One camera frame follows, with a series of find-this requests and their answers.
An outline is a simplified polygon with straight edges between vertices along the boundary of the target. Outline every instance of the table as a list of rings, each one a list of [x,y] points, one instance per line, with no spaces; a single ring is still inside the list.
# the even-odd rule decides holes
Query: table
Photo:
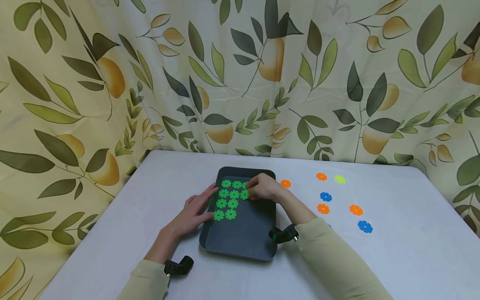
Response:
[[[43,293],[42,300],[114,300],[159,230],[192,194],[215,181],[224,166],[263,168],[324,219],[366,261],[390,294],[406,299],[476,299],[480,295],[480,240],[419,170],[288,158],[153,151],[120,191]],[[327,181],[317,179],[317,173]],[[346,178],[345,184],[333,180]],[[364,211],[355,216],[349,206]],[[367,220],[372,233],[359,230]],[[277,207],[277,225],[290,222]],[[190,274],[170,281],[167,299],[329,299],[294,241],[279,245],[270,263],[211,255],[198,235],[179,245],[174,261],[195,260]]]

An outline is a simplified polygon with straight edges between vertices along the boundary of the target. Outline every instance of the leaf-patterned curtain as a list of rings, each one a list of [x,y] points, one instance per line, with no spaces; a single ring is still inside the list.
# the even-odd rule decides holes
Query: leaf-patterned curtain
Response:
[[[416,167],[478,233],[475,0],[9,0],[0,15],[0,299],[36,298],[155,149]]]

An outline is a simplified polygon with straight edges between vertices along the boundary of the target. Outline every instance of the finger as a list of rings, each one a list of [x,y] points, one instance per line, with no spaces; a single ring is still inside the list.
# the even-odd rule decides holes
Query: finger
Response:
[[[194,200],[194,198],[196,197],[197,195],[193,195],[193,196],[190,196],[190,198],[188,198],[186,201],[185,201],[185,206],[189,205],[190,203],[192,203],[192,201]]]
[[[251,189],[248,189],[248,195],[250,200],[258,200],[259,196],[257,192],[255,191],[255,187],[252,187]]]
[[[245,184],[245,187],[249,189],[257,184],[258,184],[258,175],[250,179],[250,181]]]
[[[203,222],[206,222],[208,220],[213,219],[213,216],[214,216],[214,213],[212,213],[212,212],[204,213],[204,214],[201,214],[199,216],[194,217],[194,220],[195,220],[195,223],[197,224],[197,226],[199,226]]]

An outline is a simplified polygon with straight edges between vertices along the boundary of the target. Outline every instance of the hand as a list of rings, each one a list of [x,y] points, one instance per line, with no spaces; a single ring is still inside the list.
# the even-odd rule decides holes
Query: hand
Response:
[[[245,187],[248,189],[248,195],[252,200],[271,199],[275,203],[279,203],[280,195],[287,190],[280,185],[275,179],[261,173],[250,179]]]
[[[205,221],[213,218],[214,213],[200,213],[210,197],[218,191],[215,183],[212,183],[200,195],[193,195],[185,201],[183,210],[167,225],[165,229],[171,230],[174,236],[182,237],[195,229]]]
[[[200,214],[210,197],[218,190],[215,183],[200,195],[193,195],[185,201],[183,210],[162,230],[144,259],[164,264],[172,257],[180,238],[194,231],[200,224],[213,218],[213,213]]]

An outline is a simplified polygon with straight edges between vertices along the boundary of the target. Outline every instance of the plastic tray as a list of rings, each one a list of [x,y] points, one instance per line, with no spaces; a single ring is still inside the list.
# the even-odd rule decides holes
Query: plastic tray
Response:
[[[268,232],[276,226],[276,204],[271,200],[250,201],[241,197],[236,199],[238,206],[235,206],[235,201],[229,202],[232,200],[231,191],[241,194],[244,183],[260,173],[275,178],[275,174],[270,170],[234,167],[220,169],[216,178],[216,185],[220,188],[210,199],[208,211],[223,211],[224,216],[217,216],[204,224],[200,234],[200,246],[205,251],[261,262],[273,259],[277,244],[268,237]],[[223,187],[224,180],[229,180],[231,185]],[[236,188],[235,181],[241,182],[242,186]],[[220,196],[223,190],[228,191],[225,198]],[[219,199],[225,199],[227,205],[223,207],[226,204],[223,202],[217,206]],[[228,210],[235,210],[235,218],[232,218],[234,214]]]

